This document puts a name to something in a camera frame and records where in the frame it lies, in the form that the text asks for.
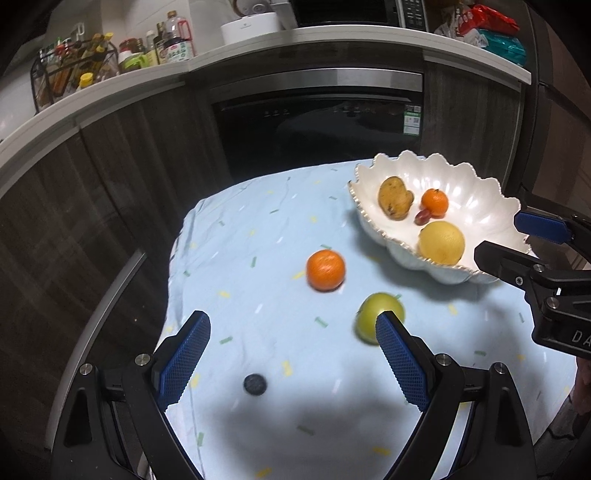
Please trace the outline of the person's hand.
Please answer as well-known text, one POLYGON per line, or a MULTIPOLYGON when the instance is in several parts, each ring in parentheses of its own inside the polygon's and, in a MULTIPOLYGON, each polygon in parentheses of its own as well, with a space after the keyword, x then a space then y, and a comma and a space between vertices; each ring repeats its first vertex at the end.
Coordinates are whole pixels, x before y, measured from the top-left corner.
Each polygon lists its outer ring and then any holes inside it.
POLYGON ((570 394, 573 407, 578 415, 591 411, 591 361, 577 358, 575 384, 570 394))

